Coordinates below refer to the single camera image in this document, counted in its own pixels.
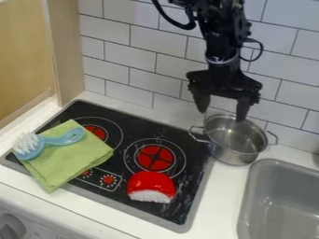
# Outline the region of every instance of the green towel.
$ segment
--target green towel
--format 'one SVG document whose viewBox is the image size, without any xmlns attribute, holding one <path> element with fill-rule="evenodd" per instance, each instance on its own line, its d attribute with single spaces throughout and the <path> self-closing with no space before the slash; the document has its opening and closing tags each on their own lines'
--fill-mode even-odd
<svg viewBox="0 0 319 239">
<path fill-rule="evenodd" d="M 68 120 L 43 132 L 44 136 L 60 136 L 75 127 Z M 46 192 L 53 192 L 89 168 L 95 167 L 113 155 L 113 149 L 93 133 L 85 130 L 83 138 L 70 146 L 46 147 L 36 159 L 21 162 Z"/>
</svg>

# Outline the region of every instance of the stainless steel pot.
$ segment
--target stainless steel pot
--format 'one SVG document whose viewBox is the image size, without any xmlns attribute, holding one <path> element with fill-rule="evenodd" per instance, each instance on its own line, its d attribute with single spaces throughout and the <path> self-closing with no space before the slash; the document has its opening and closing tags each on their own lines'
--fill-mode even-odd
<svg viewBox="0 0 319 239">
<path fill-rule="evenodd" d="M 203 130 L 202 136 L 194 133 L 194 129 Z M 214 115 L 205 119 L 204 126 L 192 126 L 188 131 L 196 141 L 206 143 L 212 155 L 222 162 L 232 165 L 252 163 L 258 154 L 268 146 L 278 145 L 278 137 L 274 144 L 269 144 L 266 133 L 251 120 L 236 122 L 232 115 Z"/>
</svg>

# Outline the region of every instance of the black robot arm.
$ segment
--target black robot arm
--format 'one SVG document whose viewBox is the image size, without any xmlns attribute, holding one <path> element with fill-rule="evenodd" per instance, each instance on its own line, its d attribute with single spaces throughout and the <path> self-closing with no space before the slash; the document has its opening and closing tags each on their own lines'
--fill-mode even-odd
<svg viewBox="0 0 319 239">
<path fill-rule="evenodd" d="M 245 120 L 250 106 L 259 103 L 262 84 L 243 74 L 241 59 L 257 60 L 263 45 L 249 38 L 252 24 L 245 18 L 243 0 L 169 0 L 185 9 L 187 24 L 167 16 L 158 0 L 152 2 L 162 17 L 177 27 L 191 30 L 196 27 L 195 21 L 199 23 L 207 46 L 208 70 L 188 72 L 187 78 L 188 88 L 200 112 L 207 110 L 211 95 L 217 95 L 237 100 L 237 121 Z M 241 56 L 244 42 L 256 42 L 260 46 L 255 59 L 247 60 Z"/>
</svg>

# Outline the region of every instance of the sink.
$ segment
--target sink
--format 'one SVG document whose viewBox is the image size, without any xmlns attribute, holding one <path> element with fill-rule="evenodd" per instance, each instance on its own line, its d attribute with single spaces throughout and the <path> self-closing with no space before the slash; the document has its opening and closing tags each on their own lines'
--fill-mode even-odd
<svg viewBox="0 0 319 239">
<path fill-rule="evenodd" d="M 266 159 L 249 172 L 239 239 L 319 239 L 319 172 Z"/>
</svg>

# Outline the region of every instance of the pot handle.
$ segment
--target pot handle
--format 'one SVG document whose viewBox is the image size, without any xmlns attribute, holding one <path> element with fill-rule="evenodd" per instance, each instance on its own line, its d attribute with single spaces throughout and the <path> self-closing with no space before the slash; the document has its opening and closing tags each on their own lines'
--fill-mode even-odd
<svg viewBox="0 0 319 239">
<path fill-rule="evenodd" d="M 271 132 L 271 131 L 267 131 L 267 133 L 275 138 L 275 142 L 269 144 L 269 146 L 277 146 L 278 145 L 278 141 L 279 141 L 278 136 L 276 134 L 274 134 L 273 132 Z"/>
<path fill-rule="evenodd" d="M 189 134 L 193 139 L 195 139 L 197 142 L 200 142 L 200 143 L 211 144 L 211 142 L 208 141 L 208 140 L 204 140 L 204 139 L 200 139 L 200 138 L 196 137 L 195 134 L 193 133 L 193 129 L 194 129 L 194 128 L 195 128 L 195 129 L 202 129 L 202 130 L 204 130 L 204 128 L 203 128 L 202 126 L 195 126 L 195 125 L 191 126 L 191 127 L 189 128 L 189 130 L 188 130 L 188 134 Z"/>
</svg>

